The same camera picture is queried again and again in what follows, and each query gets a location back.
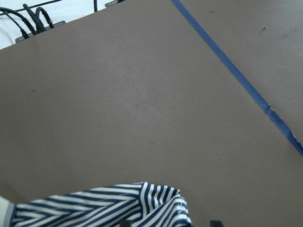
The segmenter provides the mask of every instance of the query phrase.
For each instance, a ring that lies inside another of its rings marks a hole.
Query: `striped cloth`
[[[0,197],[0,213],[0,227],[118,227],[121,220],[131,220],[132,227],[192,227],[180,191],[147,182],[54,195],[19,205]]]

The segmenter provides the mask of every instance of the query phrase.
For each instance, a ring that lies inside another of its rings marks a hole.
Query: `blue painter's tape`
[[[234,75],[238,82],[244,87],[249,95],[255,100],[260,108],[267,114],[267,116],[275,123],[278,129],[285,135],[286,138],[292,143],[292,145],[303,156],[303,146],[296,139],[287,124],[279,117],[279,115],[271,109],[271,106],[265,101],[260,93],[252,86],[252,84],[245,78],[240,70],[233,64],[233,62],[227,57],[227,55],[221,50],[221,48],[214,42],[214,40],[207,34],[207,32],[200,26],[196,19],[190,14],[190,12],[183,6],[180,0],[172,0],[175,6],[188,20],[191,26],[198,32],[201,38],[207,43],[207,45],[218,56],[226,68]]]

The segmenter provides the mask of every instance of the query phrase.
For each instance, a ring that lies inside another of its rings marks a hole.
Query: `brown cardboard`
[[[0,194],[179,188],[195,226],[300,226],[302,157],[170,1],[0,51]]]
[[[181,2],[303,141],[302,3]]]

